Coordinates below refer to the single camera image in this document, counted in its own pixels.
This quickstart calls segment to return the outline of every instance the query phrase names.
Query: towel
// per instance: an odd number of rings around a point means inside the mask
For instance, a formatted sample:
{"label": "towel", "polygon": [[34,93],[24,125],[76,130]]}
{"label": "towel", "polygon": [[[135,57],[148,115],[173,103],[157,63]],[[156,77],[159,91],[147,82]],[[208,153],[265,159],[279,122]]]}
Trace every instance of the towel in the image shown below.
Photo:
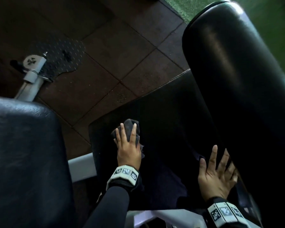
{"label": "towel", "polygon": [[[125,134],[127,136],[127,141],[129,142],[130,141],[130,137],[131,137],[131,132],[132,132],[132,129],[133,129],[133,125],[135,123],[137,125],[137,127],[136,127],[136,144],[135,145],[137,146],[138,140],[139,140],[139,133],[140,133],[139,122],[135,121],[135,120],[132,120],[132,119],[127,119],[124,122],[124,126],[125,126]],[[121,128],[120,128],[120,126],[118,126],[118,130],[119,130],[119,135],[121,136]],[[111,136],[116,139],[116,132],[115,132],[115,130],[112,131]],[[143,151],[142,148],[143,148],[143,145],[140,144],[140,151],[142,153],[142,159],[143,159],[145,157],[145,155],[142,152]]]}

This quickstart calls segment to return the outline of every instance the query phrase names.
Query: green carpet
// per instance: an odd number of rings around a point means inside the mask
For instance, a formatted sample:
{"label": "green carpet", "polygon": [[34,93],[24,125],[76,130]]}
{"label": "green carpet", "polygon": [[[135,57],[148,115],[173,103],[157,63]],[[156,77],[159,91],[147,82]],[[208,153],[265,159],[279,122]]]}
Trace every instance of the green carpet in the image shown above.
{"label": "green carpet", "polygon": [[[218,0],[166,0],[185,20]],[[238,2],[285,72],[285,0],[234,0]]]}

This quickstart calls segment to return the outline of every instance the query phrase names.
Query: person's right hand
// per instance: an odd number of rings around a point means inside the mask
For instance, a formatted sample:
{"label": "person's right hand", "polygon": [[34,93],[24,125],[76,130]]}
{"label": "person's right hand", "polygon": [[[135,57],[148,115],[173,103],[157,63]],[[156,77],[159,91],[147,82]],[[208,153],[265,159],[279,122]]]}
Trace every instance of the person's right hand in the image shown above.
{"label": "person's right hand", "polygon": [[114,142],[117,145],[117,162],[118,166],[128,165],[132,166],[135,169],[139,170],[140,163],[142,161],[142,153],[140,151],[140,144],[138,140],[137,146],[136,144],[136,123],[133,125],[130,141],[127,141],[127,136],[125,134],[125,126],[123,123],[120,124],[121,127],[121,135],[120,138],[118,128],[115,129],[116,138]]}
{"label": "person's right hand", "polygon": [[225,149],[217,170],[215,169],[217,150],[217,145],[213,146],[208,168],[205,159],[200,159],[198,184],[205,201],[208,201],[212,197],[227,199],[230,190],[235,186],[238,179],[237,170],[233,163],[225,171],[229,159],[227,149]]}

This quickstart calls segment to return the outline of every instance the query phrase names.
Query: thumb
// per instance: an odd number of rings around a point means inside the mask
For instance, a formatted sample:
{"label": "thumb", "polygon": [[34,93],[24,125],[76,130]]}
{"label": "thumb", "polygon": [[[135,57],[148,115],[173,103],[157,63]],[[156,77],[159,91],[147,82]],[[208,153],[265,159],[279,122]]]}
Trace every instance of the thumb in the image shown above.
{"label": "thumb", "polygon": [[204,158],[200,159],[200,168],[199,168],[199,177],[203,177],[206,175],[206,170],[207,170],[207,164]]}

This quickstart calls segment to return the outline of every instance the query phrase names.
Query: exercise machine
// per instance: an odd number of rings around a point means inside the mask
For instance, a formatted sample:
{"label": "exercise machine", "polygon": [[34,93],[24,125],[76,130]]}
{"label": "exercise machine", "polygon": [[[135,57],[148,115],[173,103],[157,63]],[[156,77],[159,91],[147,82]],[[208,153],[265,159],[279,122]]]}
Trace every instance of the exercise machine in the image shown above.
{"label": "exercise machine", "polygon": [[[126,227],[155,217],[170,227],[206,227],[201,215],[175,207],[180,198],[184,207],[198,206],[193,151],[207,159],[214,144],[219,156],[228,148],[263,225],[284,226],[285,74],[243,9],[228,0],[209,5],[190,22],[183,51],[190,70],[91,122],[92,153],[73,160],[66,159],[51,110],[0,98],[0,226],[74,227],[72,182],[97,176],[104,192],[117,166],[110,133],[128,118],[141,125],[140,172],[145,200],[153,203],[130,205]],[[45,52],[38,54],[40,64]],[[30,71],[36,74],[40,66]]]}

